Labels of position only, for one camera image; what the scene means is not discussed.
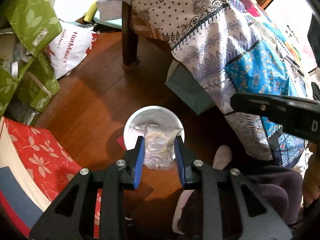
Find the dark wooden bed leg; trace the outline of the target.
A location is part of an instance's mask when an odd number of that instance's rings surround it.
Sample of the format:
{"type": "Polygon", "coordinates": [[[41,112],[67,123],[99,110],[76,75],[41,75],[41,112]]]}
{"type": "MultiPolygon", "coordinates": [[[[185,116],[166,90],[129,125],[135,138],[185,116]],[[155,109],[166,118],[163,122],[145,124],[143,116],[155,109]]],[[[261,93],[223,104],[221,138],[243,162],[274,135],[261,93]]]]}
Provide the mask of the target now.
{"type": "Polygon", "coordinates": [[[125,2],[122,2],[121,20],[123,68],[133,69],[139,62],[137,59],[138,35],[133,28],[132,7],[125,2]]]}

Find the white HotMaxx plastic bag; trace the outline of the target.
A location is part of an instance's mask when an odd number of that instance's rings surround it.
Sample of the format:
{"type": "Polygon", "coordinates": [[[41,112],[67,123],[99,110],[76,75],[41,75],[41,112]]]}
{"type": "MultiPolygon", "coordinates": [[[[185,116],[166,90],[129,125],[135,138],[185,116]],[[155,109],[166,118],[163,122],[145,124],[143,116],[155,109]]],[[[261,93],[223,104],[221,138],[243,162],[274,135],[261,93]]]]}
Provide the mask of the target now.
{"type": "Polygon", "coordinates": [[[62,31],[45,49],[57,79],[68,75],[90,53],[99,33],[80,25],[60,22],[62,31]]]}

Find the white round trash bin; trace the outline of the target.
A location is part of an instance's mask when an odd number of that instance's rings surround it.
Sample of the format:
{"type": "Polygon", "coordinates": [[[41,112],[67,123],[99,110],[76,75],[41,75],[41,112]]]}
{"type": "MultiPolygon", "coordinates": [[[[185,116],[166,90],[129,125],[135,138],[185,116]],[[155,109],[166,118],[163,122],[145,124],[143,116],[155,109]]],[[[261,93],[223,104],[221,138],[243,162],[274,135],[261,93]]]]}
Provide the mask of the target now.
{"type": "Polygon", "coordinates": [[[185,132],[182,122],[175,113],[161,106],[146,106],[135,111],[127,120],[123,139],[126,152],[124,160],[129,158],[129,151],[134,149],[139,136],[144,136],[147,125],[151,127],[173,127],[178,129],[182,141],[185,139],[185,132]]]}

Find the green leaf pattern bag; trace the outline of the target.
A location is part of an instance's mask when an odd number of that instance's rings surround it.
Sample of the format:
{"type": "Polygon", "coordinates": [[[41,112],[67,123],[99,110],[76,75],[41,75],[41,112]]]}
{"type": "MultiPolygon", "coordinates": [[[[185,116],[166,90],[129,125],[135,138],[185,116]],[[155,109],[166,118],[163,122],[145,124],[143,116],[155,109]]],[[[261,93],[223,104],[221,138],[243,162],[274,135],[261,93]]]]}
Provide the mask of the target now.
{"type": "Polygon", "coordinates": [[[47,107],[60,85],[44,50],[61,32],[49,0],[1,0],[1,114],[13,97],[47,107]]]}

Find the patterned patchwork bed sheet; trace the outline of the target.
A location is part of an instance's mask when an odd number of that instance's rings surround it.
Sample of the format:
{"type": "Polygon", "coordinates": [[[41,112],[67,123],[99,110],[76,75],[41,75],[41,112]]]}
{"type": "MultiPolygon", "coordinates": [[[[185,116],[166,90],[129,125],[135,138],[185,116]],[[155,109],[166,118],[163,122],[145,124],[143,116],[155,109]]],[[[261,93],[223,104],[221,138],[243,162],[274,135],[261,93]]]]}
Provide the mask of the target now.
{"type": "Polygon", "coordinates": [[[210,95],[253,158],[294,167],[304,139],[266,117],[236,113],[236,92],[307,98],[307,80],[291,64],[295,51],[260,10],[253,17],[239,0],[98,0],[102,18],[112,1],[134,12],[168,42],[171,53],[210,95]]]}

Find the clear plastic bag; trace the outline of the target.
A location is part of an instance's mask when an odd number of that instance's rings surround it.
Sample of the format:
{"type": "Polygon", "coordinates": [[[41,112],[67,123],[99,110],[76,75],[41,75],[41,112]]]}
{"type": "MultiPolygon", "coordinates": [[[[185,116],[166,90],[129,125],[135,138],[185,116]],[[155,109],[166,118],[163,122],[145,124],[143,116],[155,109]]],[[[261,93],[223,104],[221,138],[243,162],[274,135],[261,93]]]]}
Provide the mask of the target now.
{"type": "Polygon", "coordinates": [[[154,170],[170,170],[174,166],[174,142],[182,128],[148,124],[144,133],[144,165],[154,170]]]}

